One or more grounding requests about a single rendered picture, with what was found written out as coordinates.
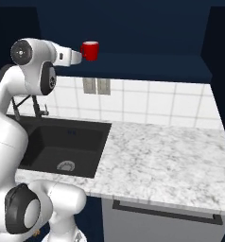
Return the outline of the grey wall socket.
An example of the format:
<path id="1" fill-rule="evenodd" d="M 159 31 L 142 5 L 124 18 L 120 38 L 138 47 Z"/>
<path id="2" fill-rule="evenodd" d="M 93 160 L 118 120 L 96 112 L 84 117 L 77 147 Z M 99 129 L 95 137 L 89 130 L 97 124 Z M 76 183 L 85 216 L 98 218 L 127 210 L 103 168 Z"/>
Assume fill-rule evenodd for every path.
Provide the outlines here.
<path id="1" fill-rule="evenodd" d="M 97 93 L 99 95 L 111 94 L 111 81 L 108 78 L 99 78 L 97 80 Z"/>
<path id="2" fill-rule="evenodd" d="M 95 79 L 94 78 L 83 78 L 83 91 L 85 94 L 96 94 Z"/>

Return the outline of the black tap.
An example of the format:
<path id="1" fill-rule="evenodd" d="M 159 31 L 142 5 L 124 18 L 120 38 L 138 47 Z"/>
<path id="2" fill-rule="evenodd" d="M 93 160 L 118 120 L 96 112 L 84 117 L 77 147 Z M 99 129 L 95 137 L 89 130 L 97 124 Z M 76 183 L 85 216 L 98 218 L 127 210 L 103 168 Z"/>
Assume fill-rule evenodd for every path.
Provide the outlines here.
<path id="1" fill-rule="evenodd" d="M 12 108 L 13 108 L 13 112 L 14 112 L 14 116 L 15 119 L 17 121 L 20 120 L 20 113 L 19 113 L 19 107 L 24 104 L 29 98 L 32 98 L 33 101 L 33 110 L 35 112 L 35 117 L 36 118 L 42 118 L 43 116 L 48 116 L 49 115 L 49 111 L 47 109 L 47 106 L 44 106 L 44 111 L 40 109 L 40 105 L 38 103 L 37 100 L 37 96 L 32 95 L 32 96 L 26 96 L 21 102 L 19 102 L 18 104 L 15 103 L 15 99 L 12 98 L 11 99 L 11 103 L 12 103 Z"/>

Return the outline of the red mug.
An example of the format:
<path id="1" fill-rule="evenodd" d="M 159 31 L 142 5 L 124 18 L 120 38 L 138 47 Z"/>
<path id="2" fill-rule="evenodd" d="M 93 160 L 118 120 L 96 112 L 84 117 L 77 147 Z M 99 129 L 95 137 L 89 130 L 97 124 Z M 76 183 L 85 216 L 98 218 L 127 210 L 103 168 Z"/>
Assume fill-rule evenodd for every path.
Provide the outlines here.
<path id="1" fill-rule="evenodd" d="M 98 51 L 98 42 L 83 42 L 82 46 L 80 47 L 80 53 L 82 57 L 85 58 L 87 61 L 96 61 Z"/>

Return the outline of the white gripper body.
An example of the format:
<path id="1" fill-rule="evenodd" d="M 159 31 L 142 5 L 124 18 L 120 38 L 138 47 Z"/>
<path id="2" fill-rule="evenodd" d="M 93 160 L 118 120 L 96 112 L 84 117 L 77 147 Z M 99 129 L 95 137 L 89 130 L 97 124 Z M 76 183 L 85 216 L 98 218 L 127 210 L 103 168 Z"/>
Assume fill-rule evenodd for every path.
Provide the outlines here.
<path id="1" fill-rule="evenodd" d="M 71 60 L 70 63 L 72 65 L 80 64 L 82 62 L 82 54 L 78 51 L 71 51 Z"/>

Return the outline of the black sink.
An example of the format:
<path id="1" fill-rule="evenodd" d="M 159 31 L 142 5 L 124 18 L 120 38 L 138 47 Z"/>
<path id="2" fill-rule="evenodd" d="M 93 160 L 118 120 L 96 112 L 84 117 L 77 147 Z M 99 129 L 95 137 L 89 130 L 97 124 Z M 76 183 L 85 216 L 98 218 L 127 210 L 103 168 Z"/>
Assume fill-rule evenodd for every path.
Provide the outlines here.
<path id="1" fill-rule="evenodd" d="M 93 179 L 111 123 L 22 116 L 28 146 L 19 168 Z"/>

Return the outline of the navy wall cabinet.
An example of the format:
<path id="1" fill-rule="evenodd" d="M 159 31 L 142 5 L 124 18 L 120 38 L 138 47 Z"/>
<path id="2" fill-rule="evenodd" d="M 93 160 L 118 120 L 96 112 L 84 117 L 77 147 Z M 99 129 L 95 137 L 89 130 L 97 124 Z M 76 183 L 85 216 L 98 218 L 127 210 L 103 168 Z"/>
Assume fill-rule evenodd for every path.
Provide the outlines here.
<path id="1" fill-rule="evenodd" d="M 206 0 L 38 0 L 41 35 L 78 48 L 99 42 L 96 61 L 60 67 L 62 75 L 208 83 L 200 56 Z"/>

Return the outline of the navy cabinet door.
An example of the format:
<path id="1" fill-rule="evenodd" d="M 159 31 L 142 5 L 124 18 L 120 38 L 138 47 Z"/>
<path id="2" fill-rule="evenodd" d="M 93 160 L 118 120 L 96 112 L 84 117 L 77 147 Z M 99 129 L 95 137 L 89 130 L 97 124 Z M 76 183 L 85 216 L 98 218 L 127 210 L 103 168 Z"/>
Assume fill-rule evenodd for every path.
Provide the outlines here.
<path id="1" fill-rule="evenodd" d="M 211 88 L 225 129 L 225 7 L 211 7 L 201 57 L 212 73 Z"/>
<path id="2" fill-rule="evenodd" d="M 10 48 L 19 39 L 41 37 L 38 14 L 31 7 L 0 7 L 0 69 L 12 63 Z"/>

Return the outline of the grey dishwasher door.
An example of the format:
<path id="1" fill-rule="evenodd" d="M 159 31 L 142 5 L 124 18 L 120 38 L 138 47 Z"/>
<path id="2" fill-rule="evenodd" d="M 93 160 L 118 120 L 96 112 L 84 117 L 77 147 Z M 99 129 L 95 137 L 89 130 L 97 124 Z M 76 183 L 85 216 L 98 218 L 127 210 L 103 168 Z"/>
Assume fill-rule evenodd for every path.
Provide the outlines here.
<path id="1" fill-rule="evenodd" d="M 112 199 L 103 199 L 102 217 L 104 242 L 221 242 L 223 225 L 206 224 L 169 217 L 142 215 L 113 209 Z M 204 213 L 184 212 L 159 206 L 120 201 L 121 205 L 184 214 L 212 217 Z"/>

